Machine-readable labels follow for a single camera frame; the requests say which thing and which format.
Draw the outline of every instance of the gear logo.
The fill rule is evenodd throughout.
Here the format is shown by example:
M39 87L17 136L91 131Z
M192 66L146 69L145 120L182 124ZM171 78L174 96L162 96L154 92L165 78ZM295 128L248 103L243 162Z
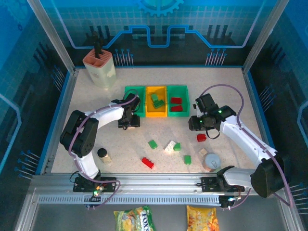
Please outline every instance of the gear logo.
M0 0L0 6L7 7L11 16L22 23L28 16L28 3L26 0Z
M143 9L145 13L154 14L160 17L162 14L173 13L174 9L179 9L179 5L184 3L183 0L137 0L139 9Z

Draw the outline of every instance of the chip bag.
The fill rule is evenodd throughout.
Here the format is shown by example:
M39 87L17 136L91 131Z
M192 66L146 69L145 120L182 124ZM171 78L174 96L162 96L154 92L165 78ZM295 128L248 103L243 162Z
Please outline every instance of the chip bag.
M187 206L187 231L219 231L215 208Z
M156 231L149 206L132 210L114 211L116 231Z

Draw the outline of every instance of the yellow tray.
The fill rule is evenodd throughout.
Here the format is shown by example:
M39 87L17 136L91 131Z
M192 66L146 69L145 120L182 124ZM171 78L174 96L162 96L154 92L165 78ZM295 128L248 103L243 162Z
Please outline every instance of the yellow tray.
M156 94L158 100L163 100L165 106L154 108L151 99L152 94ZM148 86L146 87L146 117L167 117L167 87L166 86Z

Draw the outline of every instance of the white speckled surface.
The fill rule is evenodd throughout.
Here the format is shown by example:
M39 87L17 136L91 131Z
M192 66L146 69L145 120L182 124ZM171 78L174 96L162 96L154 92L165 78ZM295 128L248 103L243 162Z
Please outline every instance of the white speckled surface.
M192 104L202 91L214 84L231 84L238 88L245 99L245 106L241 120L258 137L256 117L248 96L240 68L134 68L117 69L117 81L109 90L96 87L90 79L86 69L81 69L70 103L66 120L72 111L92 111L107 105L111 100L121 99L124 88L128 85L171 85L183 84L188 86L191 102L190 115L196 111ZM234 111L240 108L241 100L232 89L225 87L214 88L209 91L219 106L228 105ZM207 139L197 142L199 132L188 129L189 117L141 118L141 127L128 129L117 128L117 121L102 127L97 134L93 148L94 160L103 173L198 173L205 172L202 167L203 156L199 154L202 148L209 153L216 153L221 158L221 167L235 165L242 168L254 168L252 162L225 135L216 140ZM155 140L158 148L152 150L148 144ZM164 148L173 140L180 142L182 150L174 154L164 153ZM112 159L112 163L105 165L98 157L97 150L105 148ZM192 164L185 165L184 155L192 156ZM141 162L147 157L155 166L148 168ZM73 159L59 144L52 173L71 173L76 170Z

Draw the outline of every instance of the red block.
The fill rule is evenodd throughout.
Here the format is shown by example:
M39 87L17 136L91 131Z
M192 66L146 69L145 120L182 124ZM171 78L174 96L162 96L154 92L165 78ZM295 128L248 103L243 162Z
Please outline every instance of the red block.
M176 104L181 104L182 103L182 98L171 98L171 103L176 103Z
M150 161L147 158L142 158L141 160L147 167L149 167L150 169L152 169L154 167L154 163L152 161Z
M198 134L198 135L197 135L197 140L198 140L198 142L203 142L203 141L205 141L205 140L206 140L205 134Z
M172 112L182 112L183 111L182 105L171 107L171 111Z

